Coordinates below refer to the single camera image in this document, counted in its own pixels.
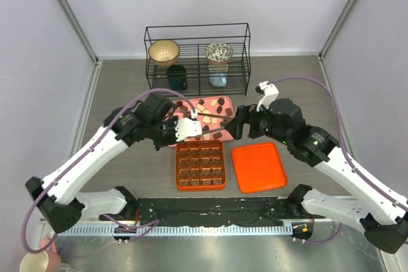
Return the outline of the pink tray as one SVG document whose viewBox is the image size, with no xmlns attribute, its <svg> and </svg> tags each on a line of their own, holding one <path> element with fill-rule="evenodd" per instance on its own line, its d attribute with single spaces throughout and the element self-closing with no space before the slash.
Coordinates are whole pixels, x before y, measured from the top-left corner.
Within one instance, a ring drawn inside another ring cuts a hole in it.
<svg viewBox="0 0 408 272">
<path fill-rule="evenodd" d="M 214 97 L 201 97 L 190 99 L 192 105 L 196 108 L 197 112 L 211 113 L 215 115 L 222 115 L 228 117 L 234 117 L 233 104 L 228 96 L 214 96 Z M 209 129 L 217 129 L 220 126 L 225 126 L 227 122 L 224 122 L 219 118 L 210 118 L 198 116 L 198 121 L 201 122 L 202 132 Z M 186 141 L 231 141 L 232 136 L 224 129 L 219 132 L 204 134 L 195 138 L 188 138 Z"/>
</svg>

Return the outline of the orange box lid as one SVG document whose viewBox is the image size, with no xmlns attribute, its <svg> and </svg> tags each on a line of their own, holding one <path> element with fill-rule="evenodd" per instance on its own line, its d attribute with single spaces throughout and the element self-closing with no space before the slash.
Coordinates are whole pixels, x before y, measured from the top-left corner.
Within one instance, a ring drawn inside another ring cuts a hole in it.
<svg viewBox="0 0 408 272">
<path fill-rule="evenodd" d="M 288 184 L 279 151 L 271 142 L 236 147 L 231 157 L 244 194 L 280 189 Z"/>
</svg>

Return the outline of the orange chocolate box tray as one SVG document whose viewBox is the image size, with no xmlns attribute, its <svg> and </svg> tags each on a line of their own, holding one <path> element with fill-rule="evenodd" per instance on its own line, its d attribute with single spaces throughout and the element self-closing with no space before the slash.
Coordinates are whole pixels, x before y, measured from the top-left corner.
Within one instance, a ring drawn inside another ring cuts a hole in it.
<svg viewBox="0 0 408 272">
<path fill-rule="evenodd" d="M 221 141 L 190 141 L 175 147 L 175 185 L 183 192 L 222 190 L 226 185 Z"/>
</svg>

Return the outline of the metal tongs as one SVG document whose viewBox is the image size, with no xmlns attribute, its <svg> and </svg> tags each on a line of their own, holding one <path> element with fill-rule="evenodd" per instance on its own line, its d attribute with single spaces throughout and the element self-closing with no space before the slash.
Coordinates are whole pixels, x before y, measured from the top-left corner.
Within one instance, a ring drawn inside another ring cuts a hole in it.
<svg viewBox="0 0 408 272">
<path fill-rule="evenodd" d="M 233 120 L 232 117 L 222 116 L 222 115 L 215 115 L 215 114 L 211 114 L 211 113 L 193 112 L 193 111 L 188 111 L 188 110 L 176 110 L 176 112 L 178 112 L 178 113 L 188 113 L 188 114 L 190 114 L 191 117 L 193 115 L 197 115 L 197 116 L 202 116 L 202 117 L 219 118 L 219 119 L 222 119 L 224 122 L 227 122 L 227 123 L 231 122 Z M 224 129 L 224 126 L 220 126 L 217 129 L 209 129 L 208 131 L 202 132 L 202 135 L 219 132 L 219 131 L 222 131 L 223 129 Z"/>
</svg>

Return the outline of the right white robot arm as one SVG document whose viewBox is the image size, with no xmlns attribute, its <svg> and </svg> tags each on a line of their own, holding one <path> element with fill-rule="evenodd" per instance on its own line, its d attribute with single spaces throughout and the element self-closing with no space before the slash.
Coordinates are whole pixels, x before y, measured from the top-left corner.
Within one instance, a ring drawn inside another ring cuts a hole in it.
<svg viewBox="0 0 408 272">
<path fill-rule="evenodd" d="M 286 145 L 295 159 L 329 176 L 355 198 L 347 201 L 299 184 L 288 196 L 292 216 L 308 214 L 336 220 L 389 254 L 407 243 L 407 198 L 361 168 L 330 133 L 307 124 L 300 107 L 290 99 L 277 99 L 267 107 L 241 105 L 224 128 L 239 140 L 244 124 L 249 125 L 251 139 L 266 136 Z"/>
</svg>

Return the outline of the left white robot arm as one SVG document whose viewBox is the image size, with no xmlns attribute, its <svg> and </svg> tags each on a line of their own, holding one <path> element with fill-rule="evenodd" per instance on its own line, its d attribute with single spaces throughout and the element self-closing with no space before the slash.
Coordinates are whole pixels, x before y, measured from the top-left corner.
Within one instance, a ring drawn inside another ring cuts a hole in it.
<svg viewBox="0 0 408 272">
<path fill-rule="evenodd" d="M 153 89 L 125 107 L 114 109 L 95 135 L 59 169 L 44 178 L 31 177 L 25 187 L 33 206 L 55 233 L 72 228 L 82 218 L 108 215 L 129 220 L 136 198 L 123 186 L 104 192 L 82 192 L 82 187 L 110 160 L 141 140 L 156 150 L 177 142 L 178 118 L 171 114 L 171 90 Z"/>
</svg>

